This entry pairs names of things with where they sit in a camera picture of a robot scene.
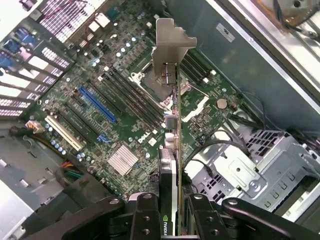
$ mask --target blue port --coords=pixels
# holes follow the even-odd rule
[[[18,39],[20,39],[23,43],[25,44],[32,44],[34,45],[36,43],[36,39],[34,36],[32,36],[27,30],[24,28],[19,28],[16,32],[15,35],[17,36]]]
[[[98,140],[99,142],[104,143],[104,144],[107,144],[107,143],[112,142],[111,140],[108,140],[107,137],[106,137],[105,135],[103,135],[103,134],[99,135],[98,138],[97,138],[97,140]]]
[[[100,110],[100,112],[113,124],[116,122],[116,117],[109,111],[107,110],[102,104],[96,100],[94,96],[91,95],[84,87],[80,87],[78,89],[80,93],[83,94],[83,96],[88,99],[97,109]]]
[[[19,43],[17,43],[15,40],[12,40],[12,39],[9,39],[8,41],[6,41],[3,44],[3,47],[14,54],[20,51]]]
[[[14,61],[7,56],[5,53],[0,54],[0,67],[3,69],[7,69],[8,67],[12,67],[14,65]]]

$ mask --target black pcie slot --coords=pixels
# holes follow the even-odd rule
[[[208,75],[208,73],[209,73],[208,69],[203,69],[203,67],[198,63],[198,61],[193,60],[190,55],[186,54],[184,56],[184,59],[182,60],[182,62],[184,62],[184,61],[190,62],[191,65],[193,65],[195,68],[197,68],[197,70],[201,73],[201,75],[203,75],[203,76]]]
[[[122,114],[124,111],[121,110],[119,107],[117,107],[117,105],[115,105],[115,103],[108,98],[108,96],[106,96],[105,94],[103,94],[99,89],[98,86],[95,85],[95,83],[93,83],[92,81],[89,81],[88,83],[89,87],[92,88],[97,94],[100,95],[100,97],[108,104],[111,105],[111,107],[113,107],[118,113]]]
[[[114,94],[119,96],[119,98],[147,125],[149,125],[151,128],[157,127],[157,125],[154,123],[154,121],[149,117],[148,112],[144,110],[144,108],[141,109],[141,106],[138,105],[134,100],[132,100],[129,97],[129,94],[126,94],[127,91],[122,89],[122,86],[118,83],[116,84],[113,79],[106,74],[102,75],[103,80],[102,82],[111,89]]]
[[[58,112],[59,117],[63,119],[66,123],[69,124],[69,127],[76,132],[79,136],[81,136],[87,143],[92,144],[94,141],[87,136],[87,134],[80,129],[76,124],[73,124],[73,120],[71,117],[67,116],[63,111]]]
[[[159,121],[163,121],[163,111],[158,106],[156,106],[150,99],[145,95],[145,93],[139,89],[133,82],[126,80],[114,67],[111,67],[113,72],[118,76],[119,80],[122,80],[128,87],[129,90],[136,96],[136,98],[141,102],[146,108],[152,111],[153,114],[159,119]]]
[[[76,110],[74,107],[72,107],[71,105],[69,105],[68,102],[66,102],[64,104],[69,111],[71,111],[75,116],[78,117],[78,119],[84,124],[86,125],[92,132],[94,132],[96,134],[96,137],[98,137],[100,135],[100,132],[95,128],[95,126],[93,126],[88,120],[86,120],[85,118],[82,117],[81,113]]]
[[[80,106],[86,105],[85,101],[83,101],[77,94],[71,96],[71,98],[76,101]]]
[[[197,59],[197,57],[192,53],[192,51],[188,51],[186,53],[186,57],[190,57],[190,59],[193,60],[193,62],[195,62],[196,64],[198,64],[199,66],[201,66],[201,68],[206,71],[207,73],[210,72],[210,69],[208,69],[200,60]]]
[[[183,63],[180,65],[181,70],[188,76],[190,80],[192,80],[194,83],[199,84],[200,79],[198,79]]]
[[[201,81],[204,77],[201,73],[199,73],[197,71],[197,69],[195,67],[192,66],[192,64],[190,64],[190,62],[188,62],[188,60],[184,60],[183,64],[194,74],[194,76],[196,77],[196,79],[198,79],[199,81]]]

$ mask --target white pci slot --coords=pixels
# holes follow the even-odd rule
[[[84,146],[72,136],[67,129],[64,128],[53,116],[47,116],[44,119],[50,126],[56,130],[75,150],[79,151]]]

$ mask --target green wire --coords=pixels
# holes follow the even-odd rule
[[[78,178],[78,179],[82,177],[82,175],[75,173],[75,172],[72,172],[72,171],[67,171],[67,173],[70,174],[71,176]]]

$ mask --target gray metal surface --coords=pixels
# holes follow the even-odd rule
[[[63,190],[53,174],[63,160],[32,139],[9,136],[12,124],[0,123],[0,239],[21,235],[23,221]]]
[[[226,78],[264,101],[267,118],[275,125],[320,130],[320,107],[215,1],[166,2],[175,23],[197,37],[198,48]],[[252,102],[261,110],[258,101]]]

